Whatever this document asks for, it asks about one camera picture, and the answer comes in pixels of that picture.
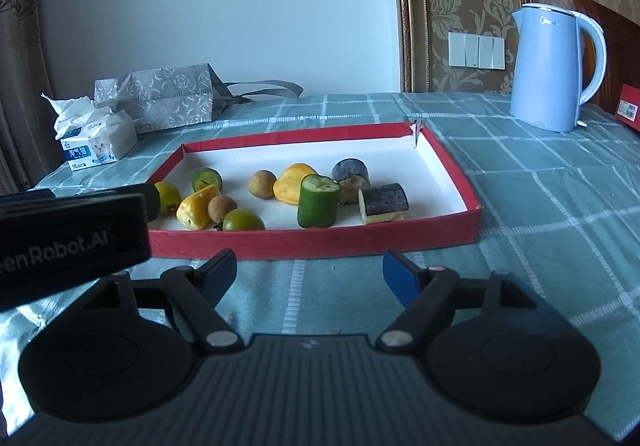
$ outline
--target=curtain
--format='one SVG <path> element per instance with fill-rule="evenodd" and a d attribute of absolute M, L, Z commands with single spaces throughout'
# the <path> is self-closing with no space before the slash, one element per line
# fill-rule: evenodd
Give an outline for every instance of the curtain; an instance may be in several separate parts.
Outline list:
<path fill-rule="evenodd" d="M 63 161 L 36 0 L 0 0 L 0 195 L 35 185 Z"/>

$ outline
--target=purple eggplant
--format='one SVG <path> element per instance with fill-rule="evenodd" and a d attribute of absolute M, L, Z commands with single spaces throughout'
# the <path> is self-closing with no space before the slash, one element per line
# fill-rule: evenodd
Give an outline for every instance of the purple eggplant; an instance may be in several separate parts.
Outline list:
<path fill-rule="evenodd" d="M 403 221 L 402 212 L 409 209 L 406 194 L 397 182 L 363 188 L 358 193 L 358 201 L 364 224 Z"/>
<path fill-rule="evenodd" d="M 334 166 L 331 177 L 340 185 L 340 204 L 357 204 L 358 190 L 368 188 L 369 171 L 359 159 L 343 159 Z"/>

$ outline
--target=white wall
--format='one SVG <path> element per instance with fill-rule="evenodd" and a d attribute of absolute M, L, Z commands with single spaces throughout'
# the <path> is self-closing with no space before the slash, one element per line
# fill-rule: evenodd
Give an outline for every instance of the white wall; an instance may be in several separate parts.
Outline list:
<path fill-rule="evenodd" d="M 210 62 L 224 81 L 291 80 L 318 92 L 400 86 L 396 0 L 39 0 L 57 97 L 94 80 Z"/>

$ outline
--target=wooden headboard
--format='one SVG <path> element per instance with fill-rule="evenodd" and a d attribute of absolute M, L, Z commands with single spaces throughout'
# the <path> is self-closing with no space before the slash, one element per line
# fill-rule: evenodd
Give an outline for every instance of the wooden headboard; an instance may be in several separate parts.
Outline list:
<path fill-rule="evenodd" d="M 615 113 L 623 84 L 640 88 L 640 26 L 594 0 L 574 0 L 575 9 L 596 20 L 607 41 L 607 70 L 602 86 L 591 99 L 609 113 Z M 591 40 L 586 40 L 582 62 L 587 85 L 595 71 Z"/>

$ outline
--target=wall switch panel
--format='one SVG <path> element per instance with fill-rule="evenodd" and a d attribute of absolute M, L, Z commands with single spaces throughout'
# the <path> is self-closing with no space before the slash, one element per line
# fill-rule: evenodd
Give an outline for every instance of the wall switch panel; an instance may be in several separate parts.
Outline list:
<path fill-rule="evenodd" d="M 491 69 L 494 60 L 494 37 L 480 35 L 478 44 L 478 67 L 481 69 Z"/>
<path fill-rule="evenodd" d="M 504 69 L 504 38 L 494 36 L 494 55 L 492 69 Z"/>
<path fill-rule="evenodd" d="M 478 45 L 480 37 L 465 33 L 465 67 L 478 67 Z"/>
<path fill-rule="evenodd" d="M 473 33 L 449 33 L 449 65 L 504 69 L 504 38 Z"/>
<path fill-rule="evenodd" d="M 449 65 L 465 67 L 465 33 L 449 33 Z"/>

